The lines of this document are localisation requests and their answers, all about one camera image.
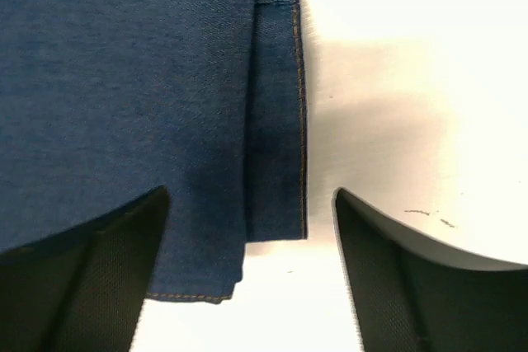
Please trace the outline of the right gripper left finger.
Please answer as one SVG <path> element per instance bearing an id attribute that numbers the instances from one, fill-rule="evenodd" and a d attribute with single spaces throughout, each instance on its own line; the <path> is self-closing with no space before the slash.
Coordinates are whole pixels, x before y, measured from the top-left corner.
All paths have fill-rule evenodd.
<path id="1" fill-rule="evenodd" d="M 3 351 L 130 349 L 169 215 L 163 186 L 1 254 Z"/>

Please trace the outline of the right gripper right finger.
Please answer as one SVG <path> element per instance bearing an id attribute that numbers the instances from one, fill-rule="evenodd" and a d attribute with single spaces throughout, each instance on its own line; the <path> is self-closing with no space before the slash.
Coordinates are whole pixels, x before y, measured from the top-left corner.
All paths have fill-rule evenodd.
<path id="1" fill-rule="evenodd" d="M 442 243 L 345 189 L 334 204 L 364 350 L 526 350 L 525 265 Z"/>

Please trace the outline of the dark blue denim trousers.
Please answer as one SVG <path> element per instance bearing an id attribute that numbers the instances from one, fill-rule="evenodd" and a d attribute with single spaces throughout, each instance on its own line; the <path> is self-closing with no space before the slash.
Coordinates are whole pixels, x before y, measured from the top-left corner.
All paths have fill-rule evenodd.
<path id="1" fill-rule="evenodd" d="M 167 188 L 151 299 L 307 236 L 300 0 L 1 0 L 1 247 Z"/>

